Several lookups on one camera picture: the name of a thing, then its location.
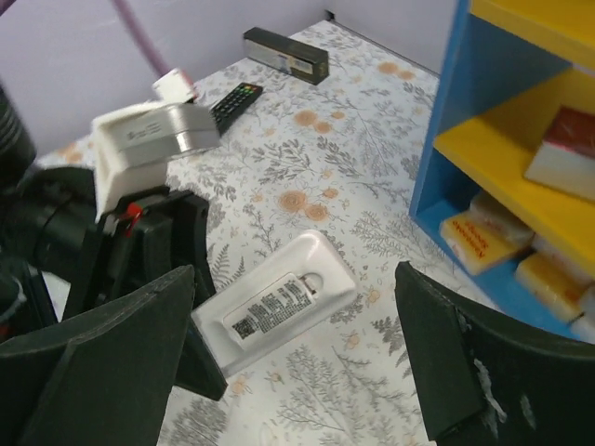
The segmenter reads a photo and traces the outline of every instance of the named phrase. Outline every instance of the black remote control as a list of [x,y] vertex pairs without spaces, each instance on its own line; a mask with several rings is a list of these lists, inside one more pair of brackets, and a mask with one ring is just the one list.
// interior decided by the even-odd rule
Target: black remote control
[[242,82],[230,94],[220,100],[211,113],[217,123],[217,130],[223,136],[242,113],[262,94],[262,87]]

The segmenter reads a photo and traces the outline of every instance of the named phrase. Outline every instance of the blue shelf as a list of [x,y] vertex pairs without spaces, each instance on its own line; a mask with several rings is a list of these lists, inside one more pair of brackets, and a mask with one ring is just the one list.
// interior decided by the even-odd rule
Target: blue shelf
[[[440,223],[467,209],[469,199],[465,195],[467,193],[458,194],[454,201],[442,199],[414,217],[415,222],[463,270],[465,268],[440,236]],[[565,323],[556,319],[541,302],[515,281],[514,271],[520,260],[522,259],[510,260],[482,274],[470,277],[509,316],[556,335],[577,339]]]
[[[479,189],[434,148],[441,133],[557,75],[569,62],[469,13],[459,0],[409,209],[414,221],[460,266],[440,236],[440,223],[465,211]],[[477,141],[478,151],[482,142]],[[543,330],[577,339],[514,280],[519,259],[470,276],[505,313]]]

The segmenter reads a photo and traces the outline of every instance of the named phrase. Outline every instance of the white wall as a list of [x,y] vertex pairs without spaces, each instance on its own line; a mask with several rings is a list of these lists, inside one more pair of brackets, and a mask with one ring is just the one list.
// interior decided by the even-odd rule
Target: white wall
[[329,0],[335,20],[440,72],[457,0]]
[[[325,0],[130,0],[171,66],[194,79],[243,56],[253,26],[291,34]],[[98,114],[152,98],[155,75],[109,0],[18,0],[0,18],[0,78],[39,153],[84,135]]]

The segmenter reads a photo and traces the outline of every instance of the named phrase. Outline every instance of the white plastic case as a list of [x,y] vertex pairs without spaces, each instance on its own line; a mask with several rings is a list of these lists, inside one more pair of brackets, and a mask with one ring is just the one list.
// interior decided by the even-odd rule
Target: white plastic case
[[358,287],[333,245],[307,230],[192,318],[229,377],[348,305]]

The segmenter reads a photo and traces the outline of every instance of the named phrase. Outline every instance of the product label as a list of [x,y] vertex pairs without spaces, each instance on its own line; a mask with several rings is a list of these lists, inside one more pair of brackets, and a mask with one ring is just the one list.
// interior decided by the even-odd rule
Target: product label
[[227,315],[223,324],[248,347],[313,303],[306,285],[294,274],[286,274]]
[[118,151],[127,151],[172,133],[171,125],[167,123],[165,111],[146,113],[113,125],[110,128],[113,143]]
[[312,64],[308,62],[304,62],[302,59],[292,58],[291,66],[296,70],[300,70],[301,72],[306,72],[307,74],[314,74],[314,70],[312,69]]
[[291,74],[291,67],[294,58],[291,58],[284,53],[275,51],[251,40],[244,40],[245,51],[249,58],[257,60],[260,63],[269,65],[281,72]]

